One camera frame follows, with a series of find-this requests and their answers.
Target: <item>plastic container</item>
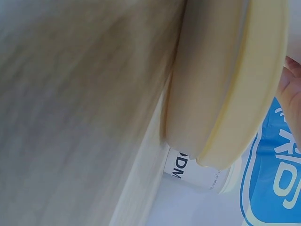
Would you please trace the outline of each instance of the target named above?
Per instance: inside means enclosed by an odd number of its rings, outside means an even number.
[[[230,168],[225,170],[202,167],[196,161],[190,160],[188,155],[170,149],[164,172],[202,191],[214,191],[221,194],[234,188],[239,179],[241,165],[241,158],[238,158]]]

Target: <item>finger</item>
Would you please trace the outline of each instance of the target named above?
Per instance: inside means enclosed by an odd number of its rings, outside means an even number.
[[[294,61],[289,56],[286,56],[285,66],[293,73],[296,78],[301,78],[301,65],[297,61]]]
[[[283,67],[280,82],[279,82],[279,85],[277,88],[277,93],[276,93],[277,99],[281,98],[286,87],[290,84],[290,82],[293,79],[295,79],[293,73],[289,69]]]

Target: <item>package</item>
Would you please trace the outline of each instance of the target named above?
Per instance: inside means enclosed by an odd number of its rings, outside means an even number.
[[[228,193],[208,195],[195,216],[208,226],[301,225],[300,190],[301,153],[274,98],[256,137],[241,157],[237,183]],[[212,213],[218,213],[218,217],[213,219]]]

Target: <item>white surface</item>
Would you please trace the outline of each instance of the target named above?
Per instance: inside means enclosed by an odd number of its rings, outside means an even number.
[[[301,1],[289,0],[290,28],[287,53],[301,61]],[[230,206],[230,194],[219,198],[214,193],[201,193],[177,183],[169,175],[164,175],[153,204],[147,226],[215,226],[215,218],[225,225],[240,226],[241,220],[235,218],[234,208]],[[204,209],[214,210],[212,215],[204,214]]]

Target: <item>container label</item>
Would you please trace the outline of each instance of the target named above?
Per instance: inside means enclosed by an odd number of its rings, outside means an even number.
[[[248,225],[301,224],[301,153],[274,98],[250,149],[240,188]]]

